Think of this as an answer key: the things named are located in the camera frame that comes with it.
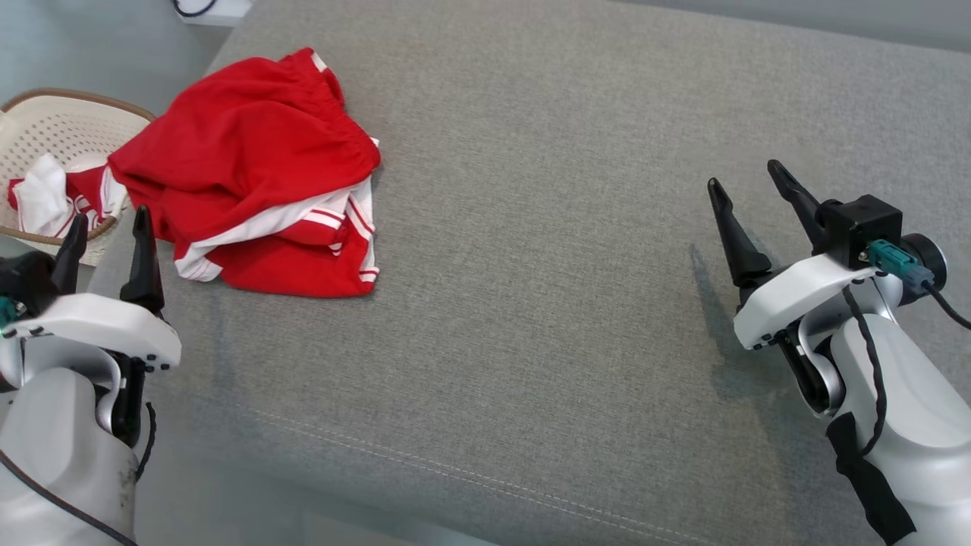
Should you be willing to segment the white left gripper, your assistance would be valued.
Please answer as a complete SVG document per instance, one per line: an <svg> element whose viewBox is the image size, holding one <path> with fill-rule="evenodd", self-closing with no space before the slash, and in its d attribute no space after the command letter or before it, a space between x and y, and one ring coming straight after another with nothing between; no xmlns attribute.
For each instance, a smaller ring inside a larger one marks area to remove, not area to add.
<svg viewBox="0 0 971 546"><path fill-rule="evenodd" d="M95 419L128 446L141 438L146 374L181 363L183 344L162 315L165 297L150 210L137 209L129 279L120 300L76 293L86 253L88 218L77 214L55 256L52 282L62 297L38 317L2 328L2 391L20 390L51 369L68 369L95 385Z"/></svg>

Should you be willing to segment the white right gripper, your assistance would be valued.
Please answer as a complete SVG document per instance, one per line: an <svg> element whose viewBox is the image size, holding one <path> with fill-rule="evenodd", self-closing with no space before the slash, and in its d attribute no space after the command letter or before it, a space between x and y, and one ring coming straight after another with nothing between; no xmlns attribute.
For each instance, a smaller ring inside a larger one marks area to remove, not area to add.
<svg viewBox="0 0 971 546"><path fill-rule="evenodd" d="M794 322L801 322L802 337L833 331L852 317L842 295L845 287L853 289L861 311L893 319L894 309L903 298L901 280L873 267L853 271L828 256L818 256L825 252L825 229L816 218L819 201L779 160L768 160L767 170L781 198L797 214L812 244L813 257L794 263L756 289L770 276L772 263L739 224L733 201L719 180L708 180L707 191L732 282L738 289L756 289L733 321L742 347L752 350L766 344L765 336L777 334Z"/></svg>

